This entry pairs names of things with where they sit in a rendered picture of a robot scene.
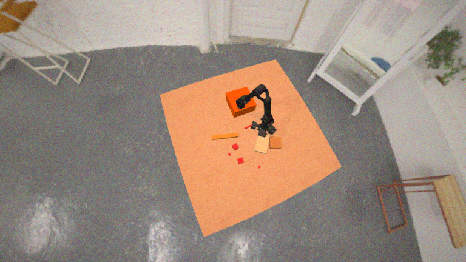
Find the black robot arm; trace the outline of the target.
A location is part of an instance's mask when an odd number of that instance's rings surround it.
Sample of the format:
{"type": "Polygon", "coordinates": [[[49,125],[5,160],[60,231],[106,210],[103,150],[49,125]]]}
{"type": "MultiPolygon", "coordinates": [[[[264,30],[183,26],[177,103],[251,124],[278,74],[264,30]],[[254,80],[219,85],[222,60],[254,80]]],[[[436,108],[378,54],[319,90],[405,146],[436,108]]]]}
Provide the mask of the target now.
{"type": "MultiPolygon", "coordinates": [[[[265,85],[260,84],[257,86],[250,94],[242,95],[236,101],[236,105],[238,109],[245,108],[245,105],[250,102],[251,98],[256,96],[258,99],[263,101],[264,105],[264,112],[265,114],[260,119],[262,121],[261,125],[263,128],[267,128],[267,131],[272,135],[276,133],[277,129],[272,125],[274,123],[273,116],[271,114],[271,98],[269,96],[269,91],[265,85]],[[262,98],[260,95],[265,92],[266,98],[262,98]]],[[[259,128],[258,136],[264,138],[267,136],[266,130],[259,128]]]]}

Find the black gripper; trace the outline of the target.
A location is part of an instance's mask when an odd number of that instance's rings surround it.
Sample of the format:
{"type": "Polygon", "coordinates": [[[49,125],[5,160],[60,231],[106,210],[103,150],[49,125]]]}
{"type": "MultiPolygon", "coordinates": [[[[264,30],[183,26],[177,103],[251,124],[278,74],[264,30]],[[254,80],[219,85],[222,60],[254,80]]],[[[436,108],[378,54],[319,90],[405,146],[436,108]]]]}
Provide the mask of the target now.
{"type": "MultiPolygon", "coordinates": [[[[257,122],[253,121],[253,122],[252,122],[251,128],[255,130],[256,127],[258,127],[258,131],[259,131],[259,128],[262,128],[263,130],[265,129],[265,130],[267,131],[267,128],[263,128],[261,124],[257,124],[257,122]]],[[[268,132],[268,131],[267,131],[267,132],[268,132]]],[[[270,133],[268,132],[268,134],[270,134],[270,133]]],[[[271,134],[270,134],[270,135],[271,135],[271,134]]]]}

